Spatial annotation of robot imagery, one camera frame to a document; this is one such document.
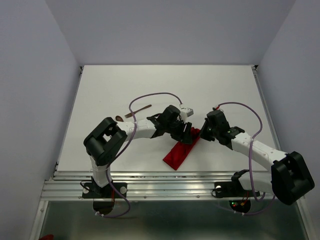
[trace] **white tabletop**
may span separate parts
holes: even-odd
[[[227,65],[87,65],[84,67],[67,128],[57,170],[87,172],[91,162],[83,145],[85,137],[106,117],[129,113],[134,98],[155,92],[171,92],[194,110],[188,121],[201,129],[206,114],[222,102],[241,102],[261,116],[262,133],[257,140],[274,147],[272,134],[250,66]],[[133,110],[152,104],[137,113],[144,119],[171,105],[179,106],[172,96],[159,95],[139,100]],[[239,105],[222,107],[230,126],[250,135],[259,129],[252,112]],[[174,171],[163,158],[177,142],[169,134],[153,139],[136,139],[111,165],[112,171]],[[248,158],[217,141],[200,139],[178,171],[239,171],[248,168]],[[254,170],[264,170],[253,163]]]

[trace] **white wall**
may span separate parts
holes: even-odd
[[[295,0],[46,0],[81,64],[258,64]]]
[[[258,68],[283,150],[300,152],[315,189],[306,195],[320,236],[320,1],[297,0]]]
[[[28,239],[79,67],[43,0],[0,1],[0,239]]]

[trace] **purple cable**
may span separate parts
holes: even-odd
[[[257,201],[257,202],[261,202],[264,198],[265,198],[265,195],[266,193],[264,192],[262,197],[259,199],[257,198],[257,195],[256,195],[256,191],[255,191],[255,185],[254,185],[254,177],[253,177],[253,173],[252,173],[252,147],[253,147],[253,144],[254,144],[254,139],[255,137],[261,133],[262,131],[262,127],[263,127],[263,124],[262,124],[262,120],[260,118],[260,116],[258,115],[258,113],[253,110],[251,107],[249,107],[248,105],[245,105],[243,103],[240,103],[240,102],[236,102],[236,101],[229,101],[229,102],[223,102],[223,103],[220,103],[218,106],[222,106],[222,105],[227,105],[227,104],[237,104],[237,105],[241,105],[241,106],[244,106],[246,107],[247,109],[251,110],[251,112],[254,113],[254,115],[256,115],[256,117],[258,118],[259,122],[260,122],[260,129],[259,131],[257,131],[253,136],[252,136],[252,141],[250,142],[250,147],[249,147],[249,174],[250,174],[250,183],[251,183],[251,189],[252,189],[252,194],[253,194],[253,197],[254,199]]]
[[[132,132],[131,137],[130,137],[130,139],[128,140],[127,144],[126,144],[126,145],[124,146],[124,148],[115,156],[114,160],[116,160],[116,159],[127,149],[127,147],[129,146],[129,144],[130,144],[130,143],[132,142],[132,140],[134,139],[134,136],[135,136],[136,131],[137,131],[137,124],[136,124],[137,119],[136,119],[135,113],[134,113],[134,112],[132,111],[132,109],[131,109],[131,105],[132,105],[135,101],[137,101],[137,100],[139,100],[139,99],[142,99],[142,98],[145,98],[145,97],[149,97],[149,96],[154,96],[154,95],[163,95],[163,94],[171,95],[171,96],[176,97],[176,98],[179,100],[180,104],[182,104],[181,99],[180,99],[177,95],[175,95],[175,94],[173,94],[173,93],[170,93],[170,92],[150,93],[150,94],[146,94],[146,95],[139,96],[139,97],[133,99],[133,100],[130,102],[130,104],[129,104],[129,111],[130,111],[130,113],[132,114],[133,121],[134,121],[133,132]],[[123,213],[120,213],[120,214],[117,214],[117,215],[111,215],[111,216],[110,216],[110,215],[103,215],[103,216],[102,216],[99,212],[95,212],[95,213],[96,213],[97,215],[99,215],[100,217],[103,217],[103,218],[117,218],[117,217],[121,217],[121,216],[127,214],[127,213],[130,211],[130,209],[131,209],[131,204],[130,204],[130,202],[128,201],[128,199],[127,199],[125,196],[123,196],[123,195],[115,188],[115,186],[112,184],[112,181],[110,181],[109,176],[108,176],[108,168],[109,168],[109,167],[110,167],[110,166],[108,166],[108,167],[106,168],[106,169],[107,169],[107,171],[105,172],[105,173],[106,173],[106,179],[108,180],[108,183],[110,184],[110,187],[114,190],[114,192],[115,192],[116,194],[118,194],[122,199],[124,199],[125,202],[128,204],[128,209],[127,209],[126,211],[124,211]]]

